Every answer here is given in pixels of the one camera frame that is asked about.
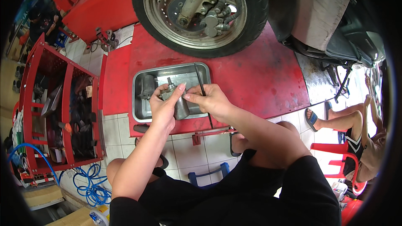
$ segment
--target axle bolt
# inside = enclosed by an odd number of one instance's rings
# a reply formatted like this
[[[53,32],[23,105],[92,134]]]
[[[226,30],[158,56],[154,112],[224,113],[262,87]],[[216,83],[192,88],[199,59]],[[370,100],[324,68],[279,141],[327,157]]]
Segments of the axle bolt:
[[[180,21],[179,21],[179,24],[180,24],[181,26],[187,24],[187,19],[181,18]]]

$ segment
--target person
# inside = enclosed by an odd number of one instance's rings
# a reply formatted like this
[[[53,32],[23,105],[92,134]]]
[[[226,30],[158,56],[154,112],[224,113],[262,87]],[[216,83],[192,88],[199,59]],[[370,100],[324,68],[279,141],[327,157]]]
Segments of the person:
[[[107,166],[112,185],[110,225],[340,225],[339,203],[317,160],[288,122],[271,123],[231,104],[217,84],[179,84],[166,101],[149,100],[152,123],[127,159]],[[175,126],[174,105],[182,97],[216,120],[234,126],[235,168],[209,189],[175,180],[160,166],[160,154]],[[274,194],[282,187],[279,198]]]
[[[327,120],[317,118],[317,115],[309,108],[305,111],[305,118],[311,128],[317,132],[321,128],[333,128],[336,130],[347,130],[345,138],[349,144],[348,152],[355,154],[359,160],[356,182],[362,183],[373,179],[381,166],[382,157],[385,151],[386,128],[383,120],[379,117],[371,78],[365,74],[365,83],[369,90],[364,103],[359,103],[344,110],[335,112],[332,105],[326,102]],[[371,107],[371,118],[377,127],[376,134],[370,138],[367,132],[368,106]],[[352,181],[356,168],[352,158],[345,159],[343,174],[346,179]]]
[[[31,21],[29,26],[29,38],[36,42],[42,33],[45,33],[45,43],[54,47],[59,27],[62,25],[62,17],[60,12],[44,12],[41,13],[39,8],[34,7],[28,12]],[[64,56],[67,54],[62,47],[56,49]]]

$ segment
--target black shorts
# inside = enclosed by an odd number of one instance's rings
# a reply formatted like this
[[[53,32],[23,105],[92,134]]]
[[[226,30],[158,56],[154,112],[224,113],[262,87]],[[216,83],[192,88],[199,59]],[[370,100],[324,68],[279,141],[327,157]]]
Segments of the black shorts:
[[[153,174],[159,179],[147,184],[138,202],[159,222],[171,222],[212,197],[253,192],[273,196],[282,187],[285,170],[250,166],[249,160],[255,152],[245,150],[236,167],[217,185],[206,190],[175,180],[163,169],[155,168]]]
[[[346,136],[350,137],[351,134],[352,134],[352,128],[349,128],[345,133],[345,137]],[[349,144],[348,152],[356,155],[359,162],[360,162],[361,155],[363,154],[363,151],[364,151],[363,145],[361,144],[360,141],[361,141],[361,138],[357,141],[357,144],[354,142],[351,142],[347,139],[345,142],[345,143]],[[345,166],[343,168],[343,175],[347,176],[350,172],[352,172],[355,169],[356,164],[354,162],[354,159],[352,159],[350,157],[346,157],[344,162],[345,162]]]

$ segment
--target sandal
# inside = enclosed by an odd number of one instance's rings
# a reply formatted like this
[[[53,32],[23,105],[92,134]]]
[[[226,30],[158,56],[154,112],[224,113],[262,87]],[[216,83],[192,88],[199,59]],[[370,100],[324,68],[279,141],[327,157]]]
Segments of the sandal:
[[[234,157],[238,157],[238,156],[240,156],[242,153],[235,153],[235,152],[233,152],[233,150],[232,150],[232,136],[234,135],[234,134],[238,134],[239,132],[234,132],[234,133],[229,133],[229,137],[230,137],[230,154],[232,155],[232,156],[234,156]]]
[[[134,145],[135,145],[135,146],[137,146],[137,139],[138,139],[138,138],[136,137],[135,140],[134,140]],[[162,154],[159,156],[159,158],[162,159],[162,166],[160,166],[159,168],[161,168],[161,169],[167,168],[167,167],[169,166],[169,161],[168,161],[168,159],[166,159],[166,157],[163,156]]]
[[[325,106],[325,112],[326,112],[326,114],[327,114],[326,119],[328,120],[328,110],[329,110],[329,109],[332,109],[332,104],[331,104],[331,102],[326,101],[326,102],[324,103],[324,106]]]
[[[310,128],[312,128],[314,132],[317,132],[318,130],[315,129],[313,125],[314,125],[315,122],[317,121],[318,117],[317,117],[317,115],[313,112],[313,110],[310,109],[310,110],[311,110],[311,116],[310,116],[310,119],[307,118],[307,109],[309,109],[309,108],[306,108],[306,109],[305,109],[305,111],[304,111],[304,118],[305,118],[305,120],[307,121],[307,123],[309,124]]]

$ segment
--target tire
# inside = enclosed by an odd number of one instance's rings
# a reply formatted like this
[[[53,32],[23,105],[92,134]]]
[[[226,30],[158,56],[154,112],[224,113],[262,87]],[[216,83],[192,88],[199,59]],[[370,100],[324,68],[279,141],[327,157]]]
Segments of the tire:
[[[149,21],[143,0],[132,1],[139,21],[156,40],[179,53],[200,58],[223,57],[243,50],[259,37],[268,18],[268,0],[245,0],[247,5],[246,22],[240,34],[232,42],[214,49],[195,49],[182,46],[163,36]]]

